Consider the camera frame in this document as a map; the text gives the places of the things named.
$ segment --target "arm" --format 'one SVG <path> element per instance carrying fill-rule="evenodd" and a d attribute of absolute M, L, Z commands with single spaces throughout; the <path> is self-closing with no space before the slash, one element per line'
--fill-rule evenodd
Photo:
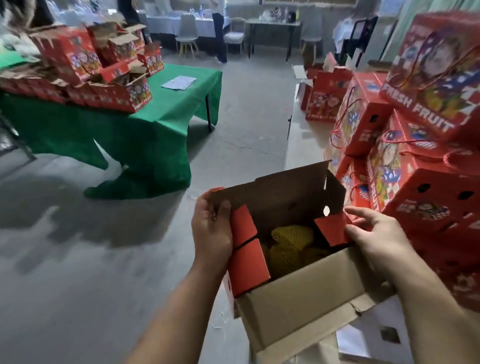
<path fill-rule="evenodd" d="M 377 211 L 345 207 L 373 226 L 346 228 L 373 266 L 396 287 L 415 363 L 478 363 L 480 338 L 464 310 L 413 250 L 397 220 Z"/>
<path fill-rule="evenodd" d="M 195 364 L 208 319 L 232 254 L 230 203 L 215 217 L 208 193 L 197 200 L 192 218 L 195 260 L 190 272 L 168 298 L 125 364 Z"/>

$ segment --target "person's leg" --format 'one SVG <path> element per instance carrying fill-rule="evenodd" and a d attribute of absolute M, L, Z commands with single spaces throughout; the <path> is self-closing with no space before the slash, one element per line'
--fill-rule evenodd
<path fill-rule="evenodd" d="M 223 40 L 223 15 L 214 13 L 212 14 L 213 25 L 215 29 L 215 38 L 217 44 L 217 57 L 218 59 L 226 63 L 227 62 L 227 49 L 225 46 L 225 41 Z"/>

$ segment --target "person standing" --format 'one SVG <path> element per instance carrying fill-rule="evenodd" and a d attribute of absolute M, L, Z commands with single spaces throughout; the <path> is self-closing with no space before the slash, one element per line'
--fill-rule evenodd
<path fill-rule="evenodd" d="M 216 60 L 227 63 L 227 46 L 223 40 L 223 22 L 225 20 L 225 0 L 210 0 L 212 3 L 212 19 L 216 38 Z"/>

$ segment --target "chair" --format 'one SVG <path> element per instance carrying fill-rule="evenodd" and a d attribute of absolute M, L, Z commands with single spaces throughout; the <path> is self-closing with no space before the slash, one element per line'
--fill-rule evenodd
<path fill-rule="evenodd" d="M 193 53 L 193 47 L 195 46 L 198 52 L 198 47 L 196 44 L 196 40 L 198 39 L 198 30 L 197 30 L 197 21 L 195 19 L 195 15 L 193 14 L 183 14 L 180 17 L 180 29 L 179 34 L 175 37 L 175 45 L 177 46 L 178 51 L 178 43 L 180 43 L 180 52 L 179 57 L 183 53 L 187 56 L 187 46 L 190 46 L 190 50 L 192 51 L 192 56 L 195 58 Z"/>
<path fill-rule="evenodd" d="M 317 43 L 322 41 L 323 29 L 322 29 L 322 16 L 316 11 L 316 7 L 311 9 L 303 9 L 305 19 L 302 21 L 302 29 L 300 34 L 300 53 L 303 55 L 307 43 L 313 44 L 313 61 L 317 58 Z"/>
<path fill-rule="evenodd" d="M 232 18 L 230 22 L 230 31 L 223 36 L 225 44 L 240 44 L 240 53 L 242 53 L 242 44 L 245 41 L 245 22 L 243 18 Z"/>

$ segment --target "chair backrest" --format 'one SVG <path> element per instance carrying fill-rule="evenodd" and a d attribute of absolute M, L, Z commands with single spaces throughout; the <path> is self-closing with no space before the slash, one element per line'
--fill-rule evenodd
<path fill-rule="evenodd" d="M 322 13 L 316 6 L 306 6 L 300 10 L 299 20 L 302 22 L 300 39 L 317 38 L 323 36 Z"/>
<path fill-rule="evenodd" d="M 245 33 L 245 22 L 243 18 L 232 18 L 230 19 L 230 29 L 232 32 L 236 33 Z"/>
<path fill-rule="evenodd" d="M 182 14 L 178 37 L 198 38 L 197 21 L 193 14 Z"/>

